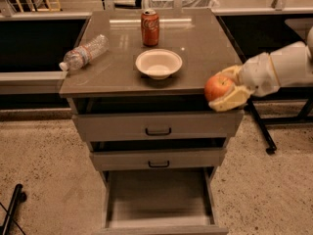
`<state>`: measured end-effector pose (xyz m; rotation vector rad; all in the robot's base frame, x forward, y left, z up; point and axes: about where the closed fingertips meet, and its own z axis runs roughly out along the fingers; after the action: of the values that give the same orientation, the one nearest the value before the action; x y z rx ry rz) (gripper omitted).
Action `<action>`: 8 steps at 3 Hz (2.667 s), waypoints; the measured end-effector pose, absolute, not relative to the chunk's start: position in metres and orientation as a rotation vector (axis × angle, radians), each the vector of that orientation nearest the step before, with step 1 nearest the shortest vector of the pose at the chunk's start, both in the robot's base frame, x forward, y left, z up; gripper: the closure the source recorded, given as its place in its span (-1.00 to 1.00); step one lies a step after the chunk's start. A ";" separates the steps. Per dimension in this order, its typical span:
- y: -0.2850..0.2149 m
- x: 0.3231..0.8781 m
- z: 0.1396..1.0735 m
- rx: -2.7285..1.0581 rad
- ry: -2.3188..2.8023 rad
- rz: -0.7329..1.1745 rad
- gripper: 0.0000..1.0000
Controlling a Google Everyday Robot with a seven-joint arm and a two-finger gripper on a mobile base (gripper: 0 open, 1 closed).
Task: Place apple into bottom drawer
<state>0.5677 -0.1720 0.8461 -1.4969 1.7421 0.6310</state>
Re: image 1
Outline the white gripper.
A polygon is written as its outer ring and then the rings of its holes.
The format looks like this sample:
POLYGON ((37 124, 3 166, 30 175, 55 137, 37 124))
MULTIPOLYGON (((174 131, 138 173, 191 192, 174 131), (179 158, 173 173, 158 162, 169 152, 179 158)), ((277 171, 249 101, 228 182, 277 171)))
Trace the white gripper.
POLYGON ((264 97, 276 93, 280 89, 280 82, 268 53, 252 57, 242 66, 228 67, 219 74, 242 85, 232 86, 230 92, 208 103, 216 112, 226 112, 243 105, 250 97, 251 91, 253 96, 264 97))

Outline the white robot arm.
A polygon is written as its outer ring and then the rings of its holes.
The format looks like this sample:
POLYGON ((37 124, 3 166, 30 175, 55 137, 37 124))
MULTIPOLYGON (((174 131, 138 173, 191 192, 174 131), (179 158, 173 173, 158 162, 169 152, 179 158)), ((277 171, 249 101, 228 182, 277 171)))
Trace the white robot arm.
POLYGON ((231 66, 217 75, 233 84, 208 105, 225 112, 243 105, 250 96, 264 97, 282 87, 308 85, 313 82, 313 28, 307 42, 295 42, 272 53, 261 53, 239 66, 231 66))

